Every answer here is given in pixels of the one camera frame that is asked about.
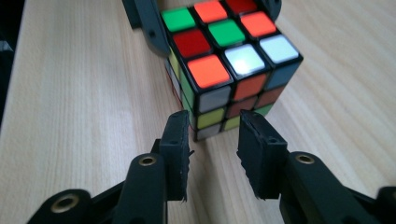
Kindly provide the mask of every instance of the dark background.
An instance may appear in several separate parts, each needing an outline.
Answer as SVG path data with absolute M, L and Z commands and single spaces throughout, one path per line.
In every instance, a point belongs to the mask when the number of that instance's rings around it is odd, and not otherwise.
M 0 125 L 7 99 L 14 52 L 17 49 L 24 0 L 0 0 Z M 5 42 L 11 49 L 4 48 Z

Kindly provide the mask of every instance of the table surface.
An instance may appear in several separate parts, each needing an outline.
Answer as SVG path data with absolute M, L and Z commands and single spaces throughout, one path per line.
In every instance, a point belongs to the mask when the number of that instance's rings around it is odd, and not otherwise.
M 194 1 L 170 0 L 166 8 Z M 319 156 L 346 186 L 396 185 L 396 2 L 284 0 L 277 26 L 304 62 L 267 119 L 290 151 Z M 51 195 L 120 183 L 177 103 L 163 59 L 121 0 L 26 1 L 0 140 L 0 223 Z M 282 223 L 253 195 L 237 129 L 193 143 L 186 203 L 169 223 Z

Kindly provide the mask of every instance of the green sticker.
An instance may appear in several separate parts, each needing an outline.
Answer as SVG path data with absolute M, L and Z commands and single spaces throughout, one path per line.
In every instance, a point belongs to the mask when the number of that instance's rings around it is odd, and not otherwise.
M 209 31 L 221 47 L 226 47 L 245 40 L 245 35 L 235 21 L 219 21 L 209 25 Z
M 163 21 L 170 32 L 180 31 L 195 26 L 195 21 L 186 7 L 179 7 L 162 12 Z

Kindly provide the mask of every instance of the rubik's cube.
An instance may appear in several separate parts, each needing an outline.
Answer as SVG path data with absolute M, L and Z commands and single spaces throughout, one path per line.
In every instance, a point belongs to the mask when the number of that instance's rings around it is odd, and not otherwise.
M 239 126 L 241 109 L 266 115 L 303 60 L 253 0 L 197 3 L 162 13 L 165 67 L 194 140 Z

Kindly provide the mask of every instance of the metal screw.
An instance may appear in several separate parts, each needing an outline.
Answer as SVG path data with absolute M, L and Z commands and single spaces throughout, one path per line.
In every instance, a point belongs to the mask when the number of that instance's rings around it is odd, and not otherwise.
M 157 159 L 155 159 L 154 157 L 143 157 L 142 159 L 139 160 L 139 164 L 141 166 L 150 166 L 152 164 L 154 164 L 155 162 L 157 162 Z
M 304 164 L 312 164 L 315 162 L 315 160 L 312 157 L 304 154 L 297 155 L 296 160 Z
M 78 204 L 79 197 L 76 194 L 66 194 L 52 204 L 50 210 L 53 213 L 63 213 L 72 209 Z

